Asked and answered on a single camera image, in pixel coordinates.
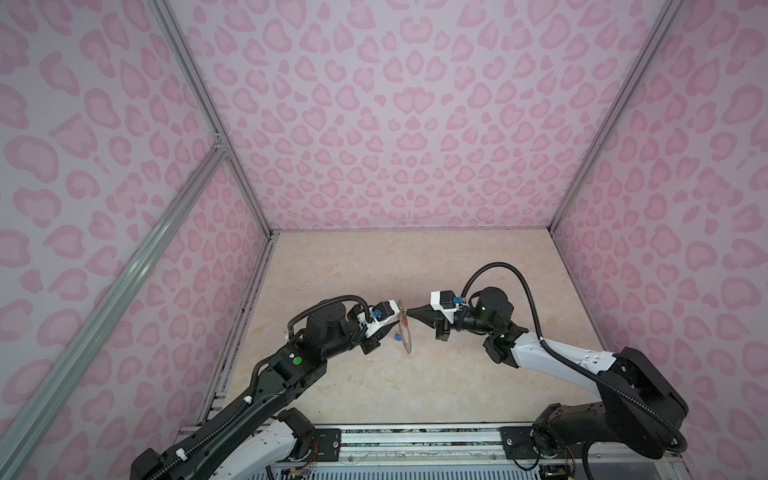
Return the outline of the diagonal aluminium frame bar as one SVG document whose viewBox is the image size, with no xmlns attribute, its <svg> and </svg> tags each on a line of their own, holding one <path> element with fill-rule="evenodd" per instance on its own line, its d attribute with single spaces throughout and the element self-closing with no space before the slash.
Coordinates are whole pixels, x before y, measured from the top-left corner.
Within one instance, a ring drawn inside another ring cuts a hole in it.
<svg viewBox="0 0 768 480">
<path fill-rule="evenodd" d="M 20 475 L 227 156 L 222 145 L 206 155 L 21 409 L 1 444 L 3 479 Z"/>
</svg>

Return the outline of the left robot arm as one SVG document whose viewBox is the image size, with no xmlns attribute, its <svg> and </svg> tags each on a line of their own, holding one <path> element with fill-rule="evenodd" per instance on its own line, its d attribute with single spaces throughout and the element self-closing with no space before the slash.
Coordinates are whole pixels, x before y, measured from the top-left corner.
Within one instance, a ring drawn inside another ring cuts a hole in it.
<svg viewBox="0 0 768 480">
<path fill-rule="evenodd" d="M 244 391 L 212 419 L 162 453 L 147 449 L 133 479 L 247 479 L 283 460 L 323 458 L 323 439 L 292 402 L 327 371 L 331 358 L 370 353 L 404 317 L 395 300 L 374 306 L 356 295 L 319 302 L 287 324 L 288 339 L 253 368 Z"/>
</svg>

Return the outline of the metal perforated ring disc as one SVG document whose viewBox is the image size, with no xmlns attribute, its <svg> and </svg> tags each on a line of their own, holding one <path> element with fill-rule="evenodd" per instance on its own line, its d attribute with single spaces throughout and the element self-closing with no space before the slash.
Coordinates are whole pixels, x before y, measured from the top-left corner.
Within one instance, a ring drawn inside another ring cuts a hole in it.
<svg viewBox="0 0 768 480">
<path fill-rule="evenodd" d="M 401 314 L 400 314 L 400 321 L 399 321 L 399 334 L 401 334 L 401 335 L 403 336 L 403 339 L 404 339 L 404 341 L 405 341 L 404 343 L 401 343 L 401 344 L 402 344 L 402 346 L 403 346 L 403 348 L 404 348 L 404 351 L 405 351 L 405 352 L 406 352 L 408 355 L 411 355 L 411 354 L 412 354 L 412 350 L 413 350 L 413 341 L 412 341 L 412 335 L 411 335 L 410 327 L 409 327 L 409 330 L 406 330 L 406 329 L 403 327 L 402 323 L 401 323 L 401 322 L 402 322 L 404 319 L 406 319 L 406 318 L 407 318 L 407 320 L 408 320 L 407 311 L 406 311 L 406 310 L 403 310 L 403 311 L 401 312 Z"/>
</svg>

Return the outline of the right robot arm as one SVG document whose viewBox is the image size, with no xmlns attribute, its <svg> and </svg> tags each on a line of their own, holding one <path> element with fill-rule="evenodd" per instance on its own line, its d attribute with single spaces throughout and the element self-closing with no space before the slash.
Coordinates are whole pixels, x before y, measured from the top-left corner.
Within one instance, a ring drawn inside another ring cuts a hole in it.
<svg viewBox="0 0 768 480">
<path fill-rule="evenodd" d="M 440 341 L 453 332 L 479 335 L 494 363 L 544 373 L 597 396 L 593 403 L 553 403 L 543 410 L 524 442 L 542 457 L 601 442 L 622 444 L 650 459 L 687 449 L 681 426 L 689 408 L 642 352 L 629 347 L 618 353 L 595 351 L 550 341 L 538 330 L 515 324 L 513 312 L 503 290 L 487 287 L 469 298 L 437 291 L 429 304 L 407 315 L 432 328 Z"/>
</svg>

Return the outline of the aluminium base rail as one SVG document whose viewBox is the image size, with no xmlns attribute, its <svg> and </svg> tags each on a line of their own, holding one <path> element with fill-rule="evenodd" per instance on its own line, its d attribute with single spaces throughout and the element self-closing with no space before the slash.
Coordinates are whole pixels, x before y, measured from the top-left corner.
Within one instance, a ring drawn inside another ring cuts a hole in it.
<svg viewBox="0 0 768 480">
<path fill-rule="evenodd" d="M 629 448 L 581 444 L 535 451 L 524 423 L 291 427 L 274 420 L 222 460 L 207 447 L 172 448 L 154 479 L 685 479 L 680 457 L 649 460 Z"/>
</svg>

